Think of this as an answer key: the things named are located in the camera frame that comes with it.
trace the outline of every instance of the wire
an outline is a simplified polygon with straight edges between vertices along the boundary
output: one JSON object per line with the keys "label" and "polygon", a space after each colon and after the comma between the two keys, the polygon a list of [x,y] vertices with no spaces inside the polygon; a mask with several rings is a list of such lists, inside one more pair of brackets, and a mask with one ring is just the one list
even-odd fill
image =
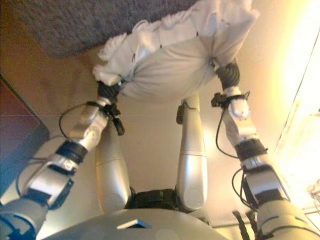
{"label": "wire", "polygon": [[243,191],[243,181],[244,181],[244,177],[245,177],[245,174],[244,172],[242,173],[242,178],[241,178],[241,185],[240,185],[240,193],[238,193],[238,191],[236,190],[235,188],[235,177],[236,175],[241,171],[242,169],[238,169],[232,176],[232,180],[231,180],[231,185],[232,185],[232,188],[233,188],[233,191],[235,192],[235,194],[240,198],[241,202],[247,206],[248,208],[250,208],[252,211],[257,211],[247,200],[245,200],[243,197],[242,197],[242,191]]}
{"label": "wire", "polygon": [[64,111],[64,112],[60,115],[60,117],[59,117],[59,129],[60,129],[60,132],[62,133],[62,135],[63,135],[66,139],[68,138],[68,136],[65,134],[64,130],[62,129],[62,119],[63,119],[63,117],[64,117],[66,114],[70,113],[71,111],[73,111],[73,110],[75,110],[75,109],[77,109],[77,108],[80,108],[80,107],[82,107],[83,105],[86,105],[86,104],[87,104],[87,103],[81,103],[81,104],[79,104],[79,105],[73,106],[73,107],[67,109],[66,111]]}
{"label": "wire", "polygon": [[221,117],[220,117],[220,120],[219,120],[219,123],[218,123],[218,127],[217,127],[217,129],[216,129],[215,145],[216,145],[216,148],[217,148],[221,153],[223,153],[224,155],[227,155],[227,156],[229,156],[229,157],[231,157],[231,158],[237,159],[237,158],[238,158],[237,156],[233,156],[233,155],[228,154],[228,153],[226,153],[225,151],[223,151],[223,150],[219,147],[219,144],[218,144],[218,137],[219,137],[220,127],[221,127],[222,118],[223,118],[223,116],[224,116],[224,113],[225,113],[225,109],[222,110]]}
{"label": "wire", "polygon": [[[44,162],[45,162],[44,160],[37,160],[37,161],[29,162],[26,166],[29,167],[29,166],[35,165],[35,164],[43,164]],[[26,168],[21,170],[21,172],[18,174],[18,176],[16,177],[16,180],[15,180],[15,190],[16,190],[16,193],[18,194],[19,197],[21,197],[21,192],[19,189],[19,178],[25,169]]]}

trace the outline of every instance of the black joint cover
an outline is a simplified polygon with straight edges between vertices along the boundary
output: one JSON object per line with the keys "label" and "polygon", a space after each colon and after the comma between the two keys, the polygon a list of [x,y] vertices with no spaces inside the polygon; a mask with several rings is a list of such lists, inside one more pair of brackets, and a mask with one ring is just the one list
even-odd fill
{"label": "black joint cover", "polygon": [[76,164],[82,163],[87,152],[85,147],[72,141],[65,141],[56,151],[57,154],[74,161]]}
{"label": "black joint cover", "polygon": [[29,188],[26,192],[26,195],[23,196],[26,199],[31,199],[39,204],[41,204],[42,206],[45,206],[48,202],[48,199],[51,197],[51,195],[42,192],[42,191],[38,191],[32,188]]}
{"label": "black joint cover", "polygon": [[255,198],[257,199],[259,206],[262,206],[270,201],[284,200],[278,189],[265,190],[255,195]]}
{"label": "black joint cover", "polygon": [[118,84],[107,86],[102,81],[98,82],[98,95],[108,99],[112,104],[117,102],[119,91],[120,86]]}
{"label": "black joint cover", "polygon": [[267,153],[267,149],[259,139],[249,139],[234,146],[234,148],[240,161]]}

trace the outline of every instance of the black cable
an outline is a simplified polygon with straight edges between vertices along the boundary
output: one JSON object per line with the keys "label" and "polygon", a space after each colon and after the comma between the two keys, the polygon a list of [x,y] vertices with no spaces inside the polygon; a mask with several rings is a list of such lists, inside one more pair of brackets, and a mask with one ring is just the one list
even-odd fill
{"label": "black cable", "polygon": [[226,153],[225,151],[221,150],[221,148],[219,147],[219,144],[218,144],[218,136],[219,136],[219,131],[220,131],[220,126],[221,126],[221,123],[222,123],[222,118],[224,116],[224,113],[225,113],[225,109],[222,110],[222,114],[221,114],[221,117],[220,117],[220,121],[219,121],[219,124],[218,124],[218,127],[216,129],[216,134],[215,134],[215,145],[216,145],[216,148],[221,152],[223,153],[224,155],[227,155],[231,158],[235,158],[235,159],[238,159],[237,156],[233,156],[231,154],[228,154]]}
{"label": "black cable", "polygon": [[86,105],[86,104],[87,104],[87,103],[81,103],[81,104],[79,104],[79,105],[73,106],[73,107],[67,109],[66,111],[64,111],[64,112],[60,115],[60,117],[59,117],[59,129],[60,129],[60,132],[62,133],[62,135],[63,135],[66,139],[68,138],[68,136],[65,134],[64,130],[62,129],[62,119],[63,119],[63,117],[64,117],[66,114],[70,113],[71,111],[73,111],[73,110],[75,110],[75,109],[77,109],[77,108],[79,108],[79,107],[82,107],[82,106],[84,106],[84,105]]}
{"label": "black cable", "polygon": [[232,185],[232,188],[233,188],[233,191],[235,192],[235,194],[240,198],[241,202],[247,206],[248,208],[250,208],[252,211],[257,211],[247,200],[245,200],[243,197],[242,197],[242,191],[243,191],[243,180],[244,180],[244,176],[245,174],[242,173],[242,178],[241,178],[241,185],[240,185],[240,194],[237,192],[236,188],[235,188],[235,177],[236,175],[241,171],[242,169],[238,169],[232,176],[232,180],[231,180],[231,185]]}

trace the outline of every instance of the white cloth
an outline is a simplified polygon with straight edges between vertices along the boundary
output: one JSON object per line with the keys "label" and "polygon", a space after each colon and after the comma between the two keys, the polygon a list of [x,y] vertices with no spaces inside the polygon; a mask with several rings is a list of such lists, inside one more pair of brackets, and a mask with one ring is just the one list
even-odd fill
{"label": "white cloth", "polygon": [[214,77],[212,59],[223,66],[235,58],[258,16],[251,0],[200,0],[162,20],[140,21],[131,34],[106,42],[98,56],[107,64],[93,74],[108,86],[124,79],[120,92],[131,98],[184,99]]}

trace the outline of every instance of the bright light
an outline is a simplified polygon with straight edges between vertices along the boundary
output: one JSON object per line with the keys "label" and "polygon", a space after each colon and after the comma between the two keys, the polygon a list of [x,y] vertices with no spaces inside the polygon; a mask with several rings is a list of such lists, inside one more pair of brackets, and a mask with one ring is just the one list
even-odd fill
{"label": "bright light", "polygon": [[320,40],[315,44],[319,13],[320,1],[311,0],[289,44],[284,87],[298,87],[294,81],[303,80],[275,152],[292,201],[301,208],[313,206],[307,188],[320,179]]}

